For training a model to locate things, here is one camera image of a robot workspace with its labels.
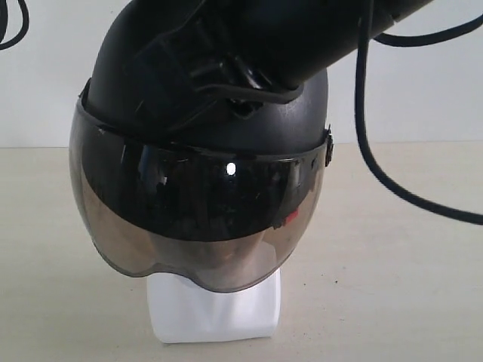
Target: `black tube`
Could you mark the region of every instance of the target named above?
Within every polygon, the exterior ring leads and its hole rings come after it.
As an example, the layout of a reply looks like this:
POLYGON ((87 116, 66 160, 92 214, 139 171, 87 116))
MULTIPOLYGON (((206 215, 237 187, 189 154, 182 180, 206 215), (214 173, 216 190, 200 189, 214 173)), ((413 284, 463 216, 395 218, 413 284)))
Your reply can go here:
MULTIPOLYGON (((431 1, 376 0, 371 37, 431 1)), ((228 9, 238 49, 285 87, 297 87, 357 48, 360 0, 244 0, 228 9)))

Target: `white wall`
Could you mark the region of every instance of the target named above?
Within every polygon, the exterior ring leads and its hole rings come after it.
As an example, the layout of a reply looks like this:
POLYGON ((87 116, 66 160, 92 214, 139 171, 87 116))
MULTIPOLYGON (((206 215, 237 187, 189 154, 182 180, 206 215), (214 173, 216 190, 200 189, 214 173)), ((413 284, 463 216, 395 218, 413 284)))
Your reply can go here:
MULTIPOLYGON (((12 36, 20 26, 17 0, 12 36)), ((97 50, 128 0, 27 0, 26 39, 0 52, 0 147, 67 146, 77 94, 97 50)), ((418 35, 459 25, 481 0, 435 0, 390 32, 418 35)), ((371 45, 368 132, 372 140, 483 140, 483 29, 430 48, 371 45)), ((336 141, 353 142, 355 54, 329 69, 329 122, 336 141)))

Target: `white table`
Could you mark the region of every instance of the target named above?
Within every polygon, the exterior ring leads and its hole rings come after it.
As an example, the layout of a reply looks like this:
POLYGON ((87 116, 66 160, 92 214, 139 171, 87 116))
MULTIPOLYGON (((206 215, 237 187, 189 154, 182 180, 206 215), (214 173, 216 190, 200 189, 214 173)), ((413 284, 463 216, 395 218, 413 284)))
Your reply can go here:
MULTIPOLYGON (((483 212, 483 143, 378 145, 415 192, 483 212)), ((282 269, 273 339, 163 345, 144 280, 97 255, 65 149, 0 150, 0 361, 480 361, 483 229, 386 191, 337 145, 320 205, 282 269)))

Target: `white base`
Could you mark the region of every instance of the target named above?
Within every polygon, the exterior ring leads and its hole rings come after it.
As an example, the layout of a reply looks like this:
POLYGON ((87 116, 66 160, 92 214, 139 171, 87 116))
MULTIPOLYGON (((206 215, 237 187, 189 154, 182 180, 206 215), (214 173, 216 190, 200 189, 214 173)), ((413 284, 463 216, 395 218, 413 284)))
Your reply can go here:
POLYGON ((236 293, 212 293, 172 274, 147 278, 152 328, 163 343, 230 342, 273 336, 280 315, 280 270, 236 293))

